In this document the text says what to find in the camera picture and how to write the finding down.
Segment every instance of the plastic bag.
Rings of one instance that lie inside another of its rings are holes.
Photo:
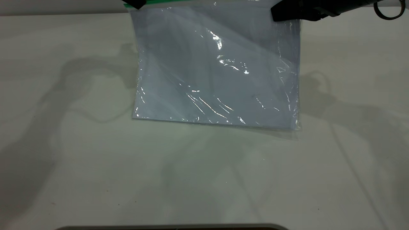
[[[278,1],[130,11],[139,51],[133,118],[297,129],[300,21]]]

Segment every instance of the white surface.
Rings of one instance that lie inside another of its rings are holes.
[[[0,18],[0,229],[408,229],[408,20],[303,23],[293,137],[132,120],[127,14]]]

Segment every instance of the ziplock bag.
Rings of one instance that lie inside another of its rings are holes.
[[[277,1],[130,11],[139,51],[133,118],[297,129],[300,21]]]

